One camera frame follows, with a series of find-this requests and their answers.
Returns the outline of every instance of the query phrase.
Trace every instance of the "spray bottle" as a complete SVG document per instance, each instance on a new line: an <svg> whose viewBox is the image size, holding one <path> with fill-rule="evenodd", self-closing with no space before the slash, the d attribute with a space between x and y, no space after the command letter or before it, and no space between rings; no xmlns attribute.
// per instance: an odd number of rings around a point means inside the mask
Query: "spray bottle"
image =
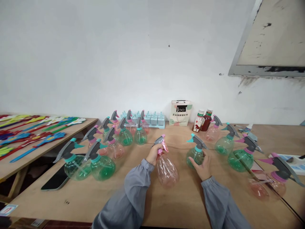
<svg viewBox="0 0 305 229"><path fill-rule="evenodd" d="M88 145L88 149L96 142L96 137L94 136L95 134L102 134L102 132L100 132L98 130L98 125L95 125L94 127L92 127L84 136L84 138L81 140L81 142L85 141L86 139L88 139L89 141L89 145Z"/></svg>
<svg viewBox="0 0 305 229"><path fill-rule="evenodd" d="M118 125L118 129L121 129L119 141L123 146L129 146L133 142L133 137L131 132L125 128L124 123L126 123L126 119L122 118L120 124Z"/></svg>
<svg viewBox="0 0 305 229"><path fill-rule="evenodd" d="M305 187L293 169L276 153L271 153L272 158L259 159L262 162L274 165L278 171L266 173L265 171L255 171L256 179L249 180L250 188L254 195L263 201L270 198L280 199L286 193L286 185L288 179L293 180L300 186Z"/></svg>
<svg viewBox="0 0 305 229"><path fill-rule="evenodd" d="M210 122L213 122L215 121L215 124L210 127L207 132L206 132L206 139L209 141L209 142L214 142L216 140L218 140L219 138L219 124L222 125L220 119L214 115L214 118L210 121Z"/></svg>
<svg viewBox="0 0 305 229"><path fill-rule="evenodd" d="M124 146L113 137L115 132L114 127L111 127L107 132L104 142L108 141L108 156L112 159L119 159L125 154Z"/></svg>
<svg viewBox="0 0 305 229"><path fill-rule="evenodd" d="M229 165L238 172L245 172L252 168L254 163L253 153L254 151L259 151L264 153L258 144L248 135L243 134L243 138L240 140L235 140L235 142L242 142L248 145L247 148L238 149L233 151L228 156Z"/></svg>
<svg viewBox="0 0 305 229"><path fill-rule="evenodd" d="M192 138L186 142L194 142L197 145L194 148L191 148L186 154L186 163L189 167L194 169L194 166L188 157L194 159L196 164L201 165L204 159L202 148L208 149L205 143L195 134L191 134Z"/></svg>
<svg viewBox="0 0 305 229"><path fill-rule="evenodd" d="M147 134L149 134L149 125L145 121L144 117L145 117L144 110L142 110L142 112L141 112L141 127L143 128L143 130L145 130L145 132Z"/></svg>
<svg viewBox="0 0 305 229"><path fill-rule="evenodd" d="M136 133L136 124L134 123L134 121L131 119L131 110L129 110L127 112L127 116L126 116L126 121L127 121L127 125L126 128L131 132L131 134L134 136L134 134Z"/></svg>
<svg viewBox="0 0 305 229"><path fill-rule="evenodd" d="M107 146L102 145L101 139L99 138L87 152L84 161L90 158L90 168L92 176L98 181L104 181L109 179L115 172L115 163L108 156L101 156L97 152Z"/></svg>
<svg viewBox="0 0 305 229"><path fill-rule="evenodd" d="M75 141L76 138L72 138L70 141L68 141L67 144L65 144L65 146L60 150L56 160L53 163L58 162L61 157L63 157L66 162L64 165L64 172L72 180L79 181L86 179L90 175L91 168L89 164L82 164L84 159L83 155L75 155L71 153L71 151L76 148L84 147L83 145L78 145Z"/></svg>
<svg viewBox="0 0 305 229"><path fill-rule="evenodd" d="M106 138L106 135L107 135L107 133L108 133L109 130L110 130L110 128L108 127L108 124L109 124L109 123L110 123L110 124L113 124L113 123L110 121L109 118L110 118L109 116L108 116L107 118L105 118L104 121L102 122L101 127L100 127L100 129L101 129L101 128L104 128L104 132L103 132L103 142L105 142L104 140L105 140L105 138Z"/></svg>
<svg viewBox="0 0 305 229"><path fill-rule="evenodd" d="M117 114L117 110L115 110L111 115L111 120L115 125L115 130L118 130L118 126L119 126L119 121L117 120L117 118L119 118L119 116Z"/></svg>
<svg viewBox="0 0 305 229"><path fill-rule="evenodd" d="M168 152L167 146L164 140L165 134L159 137L155 142L154 145L162 143L163 149ZM158 156L157 156L157 173L158 179L161 185L164 188L171 188L175 186L175 184L179 181L179 172L176 169L175 165L169 160L167 155L164 153L163 149L158 149Z"/></svg>
<svg viewBox="0 0 305 229"><path fill-rule="evenodd" d="M137 120L137 131L134 134L134 142L138 145L144 145L147 142L147 134L141 127L140 117Z"/></svg>
<svg viewBox="0 0 305 229"><path fill-rule="evenodd" d="M237 131L235 130L235 128L227 122L227 126L226 128L222 129L222 130L228 130L230 131L229 134L227 134L227 136L220 138L216 144L215 144L215 150L223 155L228 155L229 153L231 153L233 151L234 148L234 135L236 137L239 137Z"/></svg>

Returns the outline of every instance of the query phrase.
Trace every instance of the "wooden table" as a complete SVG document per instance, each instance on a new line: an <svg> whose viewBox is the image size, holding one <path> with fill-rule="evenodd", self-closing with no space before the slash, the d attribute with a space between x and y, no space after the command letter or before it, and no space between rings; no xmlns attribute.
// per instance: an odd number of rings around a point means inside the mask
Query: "wooden table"
<svg viewBox="0 0 305 229"><path fill-rule="evenodd" d="M39 144L41 141L37 141L33 144L30 144L26 147L24 147L21 150L18 150L17 152L11 154L10 156L4 158L3 160L0 161L0 182L3 182L5 179L9 178L10 176L12 176L13 174L17 173L15 181L13 183L13 187L11 189L11 192L9 194L9 198L14 198L18 195L19 190L21 188L23 179L26 175L27 169L28 169L28 165L30 163L32 163L34 160L36 160L37 158L41 157L42 155L44 155L45 153L47 153L48 151L50 151L51 149L55 148L56 146L58 146L59 144L71 139L72 136L74 136L75 134L79 133L80 131L84 131L84 133L86 133L87 128L92 127L98 119L93 119L93 118L88 118L86 119L85 122L81 123L81 124L77 124L77 125L73 125L70 126L64 130L62 130L62 132L66 133L65 137L62 139L58 139L56 141L50 142L48 144L45 144L42 147L39 147L37 150L31 152L30 154L28 154L27 156L21 158L20 160L14 162L14 163L10 163L10 161L14 158L16 158L17 156L23 154L24 152L28 151L29 149L31 149L33 146ZM33 126L35 124L37 124L38 122L34 122L34 123L29 123L25 126L16 128L12 131L16 131L16 130L24 130L30 126ZM54 131L59 129L61 126L54 128L50 131ZM42 130L37 130L34 133L35 134L39 134L42 133ZM19 145L21 145L23 142L17 142L17 143L12 143L9 144L8 147L17 147ZM10 201L10 199L5 199L4 196L1 196L2 200L5 200L5 202Z"/></svg>
<svg viewBox="0 0 305 229"><path fill-rule="evenodd" d="M127 155L118 165L118 171L111 179L98 182L90 176L83 181L70 180L58 191L41 191L40 188L64 164L61 160L14 199L12 204L19 206L10 216L92 222L111 195L123 185L126 174L143 158L146 158L155 139L166 134L169 157L179 170L180 181L174 188L165 190L157 179L156 170L152 172L151 186L146 195L143 225L209 228L200 179L196 172L186 165L186 153L195 146L194 143L186 142L191 138L191 133L193 133L191 124L188 127L166 124L165 130L151 128L147 144L126 148ZM200 132L198 136L203 138L204 133ZM256 199L247 187L248 174L238 173L231 169L227 163L227 157L216 153L213 144L207 143L207 145L211 149L206 152L212 156L213 176L230 189L240 211L254 228L298 228L301 226L299 218L283 201L265 203ZM242 143L237 143L235 148L244 146ZM86 147L83 147L74 152L85 153L86 150ZM290 189L290 186L291 183L288 182L287 189Z"/></svg>

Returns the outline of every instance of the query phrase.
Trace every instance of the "gray sleeve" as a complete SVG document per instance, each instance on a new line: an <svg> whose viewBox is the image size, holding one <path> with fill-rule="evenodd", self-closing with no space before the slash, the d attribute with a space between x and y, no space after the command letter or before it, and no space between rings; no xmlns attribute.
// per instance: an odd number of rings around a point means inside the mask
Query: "gray sleeve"
<svg viewBox="0 0 305 229"><path fill-rule="evenodd" d="M251 228L234 202L230 191L211 177L201 183L213 229Z"/></svg>
<svg viewBox="0 0 305 229"><path fill-rule="evenodd" d="M92 228L139 228L144 217L146 191L154 166L145 159L125 177L119 189L95 217Z"/></svg>

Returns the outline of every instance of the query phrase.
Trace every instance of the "white wall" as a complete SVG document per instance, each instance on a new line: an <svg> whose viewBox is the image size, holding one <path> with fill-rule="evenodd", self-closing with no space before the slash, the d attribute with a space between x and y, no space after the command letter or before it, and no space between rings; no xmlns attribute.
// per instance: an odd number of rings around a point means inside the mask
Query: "white wall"
<svg viewBox="0 0 305 229"><path fill-rule="evenodd" d="M2 0L0 111L168 117L187 99L191 120L213 106L223 122L298 125L304 83L227 76L253 3Z"/></svg>

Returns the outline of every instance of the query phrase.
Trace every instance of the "smartphone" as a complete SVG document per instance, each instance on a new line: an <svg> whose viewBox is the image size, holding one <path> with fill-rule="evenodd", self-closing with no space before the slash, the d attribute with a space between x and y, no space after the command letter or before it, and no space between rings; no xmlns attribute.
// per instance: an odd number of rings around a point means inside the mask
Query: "smartphone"
<svg viewBox="0 0 305 229"><path fill-rule="evenodd" d="M50 180L41 187L42 191L55 191L61 189L65 183L69 180L69 177L64 172L64 165L51 177Z"/></svg>

